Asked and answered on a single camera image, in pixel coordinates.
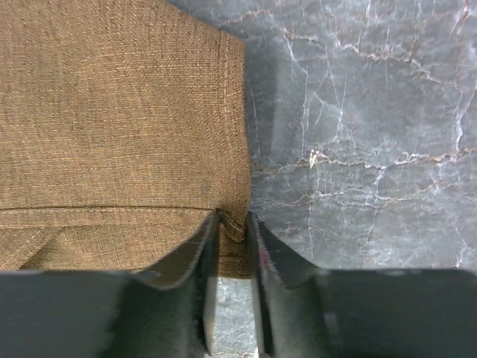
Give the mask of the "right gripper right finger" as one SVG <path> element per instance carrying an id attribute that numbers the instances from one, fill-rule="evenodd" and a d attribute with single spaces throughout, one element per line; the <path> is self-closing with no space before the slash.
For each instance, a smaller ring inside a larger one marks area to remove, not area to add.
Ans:
<path id="1" fill-rule="evenodd" d="M 321 268 L 246 218 L 261 357 L 474 357 L 476 274 Z"/>

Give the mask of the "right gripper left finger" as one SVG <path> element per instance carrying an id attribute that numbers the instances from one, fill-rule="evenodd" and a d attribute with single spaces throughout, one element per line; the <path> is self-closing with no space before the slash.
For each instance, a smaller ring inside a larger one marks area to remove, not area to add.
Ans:
<path id="1" fill-rule="evenodd" d="M 211 351 L 220 215 L 152 266 L 1 273 L 3 357 L 203 357 Z"/>

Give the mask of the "brown cloth napkin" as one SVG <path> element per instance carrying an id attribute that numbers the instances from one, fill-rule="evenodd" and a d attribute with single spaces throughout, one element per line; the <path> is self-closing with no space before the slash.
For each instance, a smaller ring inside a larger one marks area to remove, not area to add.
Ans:
<path id="1" fill-rule="evenodd" d="M 1 268 L 137 271 L 219 210 L 245 278 L 244 56 L 166 1 L 3 1 Z"/>

